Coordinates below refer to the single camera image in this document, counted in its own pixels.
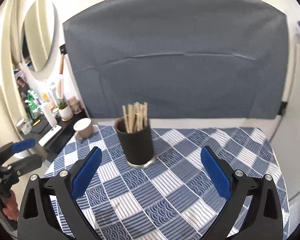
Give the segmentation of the person's left hand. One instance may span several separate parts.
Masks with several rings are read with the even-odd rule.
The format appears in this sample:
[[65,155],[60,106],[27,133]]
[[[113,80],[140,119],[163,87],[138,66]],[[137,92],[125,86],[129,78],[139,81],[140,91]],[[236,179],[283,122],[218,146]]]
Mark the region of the person's left hand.
[[10,198],[8,198],[6,207],[2,209],[3,213],[10,220],[17,220],[19,216],[18,203],[15,194],[10,190]]

